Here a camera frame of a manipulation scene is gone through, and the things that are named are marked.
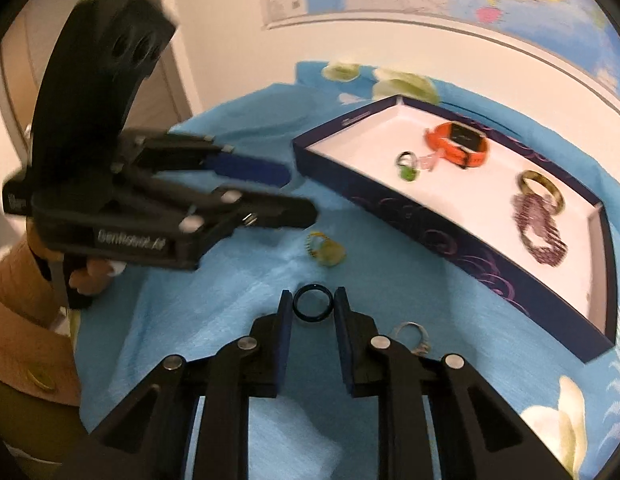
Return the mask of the left hand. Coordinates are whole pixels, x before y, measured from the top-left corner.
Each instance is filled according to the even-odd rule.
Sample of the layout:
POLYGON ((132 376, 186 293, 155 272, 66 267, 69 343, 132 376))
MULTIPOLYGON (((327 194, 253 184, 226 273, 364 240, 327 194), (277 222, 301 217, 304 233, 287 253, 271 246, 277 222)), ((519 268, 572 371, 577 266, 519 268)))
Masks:
POLYGON ((30 252, 41 275, 52 281, 53 269, 63 271, 65 285, 83 296, 96 296, 109 286, 119 272, 119 263, 100 258, 83 258, 83 255, 56 252, 39 235, 32 220, 26 223, 26 237, 30 252))

